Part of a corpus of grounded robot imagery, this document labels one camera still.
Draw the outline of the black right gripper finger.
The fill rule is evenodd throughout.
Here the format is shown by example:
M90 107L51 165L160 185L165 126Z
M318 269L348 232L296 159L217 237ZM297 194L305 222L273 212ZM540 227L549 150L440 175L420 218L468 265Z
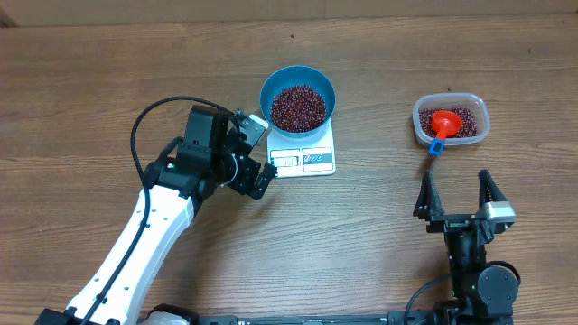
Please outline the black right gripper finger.
M422 178L413 216L426 221L433 221L444 214L440 195L435 188L434 177L427 170Z
M478 173L480 181L479 190L479 207L481 208L489 202L507 201L505 195L499 189L498 185L492 179L488 170L481 170Z

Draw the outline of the red scoop blue handle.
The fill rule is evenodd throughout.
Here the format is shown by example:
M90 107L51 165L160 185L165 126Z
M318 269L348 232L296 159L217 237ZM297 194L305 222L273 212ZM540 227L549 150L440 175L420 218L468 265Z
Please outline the red scoop blue handle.
M432 116L431 128L435 131L435 137L430 144L428 154L438 157L442 154L445 141L448 136L456 135L463 127L461 118L448 110L436 111Z

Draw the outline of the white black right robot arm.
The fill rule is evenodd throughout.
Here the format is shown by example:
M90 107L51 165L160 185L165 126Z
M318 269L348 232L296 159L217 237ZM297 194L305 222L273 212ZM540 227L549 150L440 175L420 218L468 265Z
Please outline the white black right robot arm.
M490 173L478 173L479 209L470 214L447 214L426 171L413 215L427 222L428 233L443 234L450 272L420 288L406 305L405 324L511 324L521 285L517 269L505 261L489 261L486 245L516 221L516 212ZM438 283L452 283L452 298L431 311L412 312L419 295Z

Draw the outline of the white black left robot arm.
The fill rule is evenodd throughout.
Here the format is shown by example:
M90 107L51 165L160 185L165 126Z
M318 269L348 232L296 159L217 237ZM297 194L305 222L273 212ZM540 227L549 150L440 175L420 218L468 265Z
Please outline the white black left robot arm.
M185 133L140 171L143 189L131 218L90 282L64 311L39 324L136 324L145 296L172 246L219 186L263 197L276 168L250 158L270 125L255 115L192 107Z

